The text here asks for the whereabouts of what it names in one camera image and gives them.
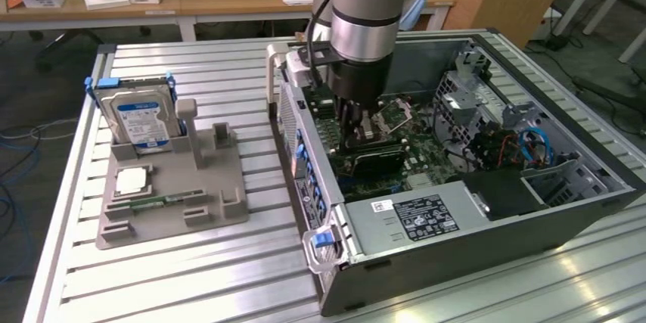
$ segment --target small white chip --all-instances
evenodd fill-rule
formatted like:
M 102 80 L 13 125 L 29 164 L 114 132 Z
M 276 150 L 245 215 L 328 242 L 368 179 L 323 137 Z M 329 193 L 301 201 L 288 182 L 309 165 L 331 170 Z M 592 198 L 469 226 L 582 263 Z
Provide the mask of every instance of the small white chip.
M 116 192 L 129 194 L 141 191 L 145 187 L 145 169 L 128 168 L 117 173 Z

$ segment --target blue hard drive label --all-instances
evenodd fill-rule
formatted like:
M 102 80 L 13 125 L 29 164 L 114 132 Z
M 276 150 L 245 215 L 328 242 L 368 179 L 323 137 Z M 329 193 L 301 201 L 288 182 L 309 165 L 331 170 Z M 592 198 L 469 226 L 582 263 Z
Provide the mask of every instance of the blue hard drive label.
M 161 108 L 157 102 L 140 102 L 117 106 L 122 128 L 130 143 L 138 148 L 156 148 L 168 143 L 168 131 L 158 120 Z

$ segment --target power supply label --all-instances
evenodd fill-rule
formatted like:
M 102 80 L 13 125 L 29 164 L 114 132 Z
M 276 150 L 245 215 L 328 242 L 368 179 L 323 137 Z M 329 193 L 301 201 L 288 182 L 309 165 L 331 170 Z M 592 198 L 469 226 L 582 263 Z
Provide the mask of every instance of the power supply label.
M 413 241 L 459 230 L 439 194 L 393 204 L 408 238 Z

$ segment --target green circuit board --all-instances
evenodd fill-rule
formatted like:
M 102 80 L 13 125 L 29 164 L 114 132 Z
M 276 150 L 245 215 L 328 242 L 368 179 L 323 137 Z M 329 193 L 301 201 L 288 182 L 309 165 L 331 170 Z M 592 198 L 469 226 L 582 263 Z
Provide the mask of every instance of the green circuit board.
M 333 106 L 327 101 L 332 97 L 331 92 L 317 89 L 315 92 L 308 90 L 304 94 L 321 143 L 325 150 L 332 151 L 328 152 L 328 159 L 345 201 L 443 184 L 447 178 L 461 171 L 448 159 L 444 146 L 429 130 L 428 124 L 432 121 L 428 106 L 419 96 L 419 102 L 416 97 L 409 95 L 387 95 L 380 98 L 383 106 L 371 121 L 375 129 L 381 125 L 389 131 L 379 130 L 379 141 L 383 146 L 369 150 L 359 148 L 356 152 L 343 154 L 337 152 L 341 133 L 333 118 Z M 359 176 L 357 159 L 376 155 L 391 156 L 392 162 L 397 161 L 400 168 L 391 169 L 392 163 L 388 163 L 387 168 L 375 166 L 376 170 L 387 169 L 387 172 Z M 367 160 L 363 172 L 369 171 L 371 163 L 371 160 Z

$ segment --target slotted aluminum surface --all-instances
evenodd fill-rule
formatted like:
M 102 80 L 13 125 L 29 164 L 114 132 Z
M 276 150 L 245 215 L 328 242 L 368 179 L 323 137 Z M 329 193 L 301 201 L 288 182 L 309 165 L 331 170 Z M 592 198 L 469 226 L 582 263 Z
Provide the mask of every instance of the slotted aluminum surface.
M 619 159 L 644 177 L 643 154 L 563 92 L 507 41 L 479 31 Z M 433 33 L 408 33 L 419 36 Z M 460 36 L 463 32 L 443 32 Z M 291 39 L 118 46 L 94 77 L 170 71 L 180 98 L 196 98 L 197 127 L 227 121 L 239 151 L 245 224 L 97 250 L 109 130 L 90 101 L 74 139 L 25 321 L 401 322 L 638 321 L 646 317 L 646 203 L 602 219 L 559 249 L 332 318 L 317 315 L 264 102 L 264 49 Z M 492 82 L 527 96 L 500 70 Z

